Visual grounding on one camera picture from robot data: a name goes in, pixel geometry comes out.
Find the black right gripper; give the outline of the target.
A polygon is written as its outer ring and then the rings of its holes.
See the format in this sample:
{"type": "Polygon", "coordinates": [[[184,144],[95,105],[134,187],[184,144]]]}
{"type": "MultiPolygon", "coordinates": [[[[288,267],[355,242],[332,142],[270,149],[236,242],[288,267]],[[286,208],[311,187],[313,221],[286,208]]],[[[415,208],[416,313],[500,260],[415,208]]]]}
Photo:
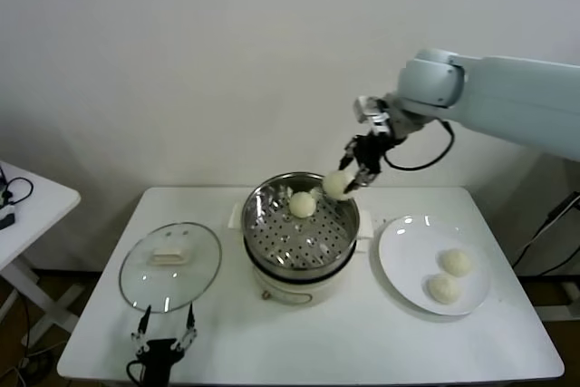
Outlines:
{"type": "Polygon", "coordinates": [[[358,170],[345,188],[346,193],[368,187],[382,171],[381,159],[392,147],[387,133],[372,133],[352,137],[344,148],[338,169],[347,169],[353,162],[358,170]]]}

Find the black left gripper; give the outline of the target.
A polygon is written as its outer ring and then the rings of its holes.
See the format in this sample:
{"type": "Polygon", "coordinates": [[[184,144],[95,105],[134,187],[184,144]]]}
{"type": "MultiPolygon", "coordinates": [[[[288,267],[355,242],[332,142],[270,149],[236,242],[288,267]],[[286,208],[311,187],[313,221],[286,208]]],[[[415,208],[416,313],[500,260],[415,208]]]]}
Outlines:
{"type": "Polygon", "coordinates": [[[198,335],[193,304],[188,306],[186,331],[176,344],[175,339],[154,339],[146,341],[146,332],[151,314],[149,305],[141,317],[138,329],[130,335],[136,354],[142,354],[141,364],[144,373],[141,385],[144,387],[166,387],[169,385],[170,372],[176,362],[176,350],[187,350],[198,335]]]}

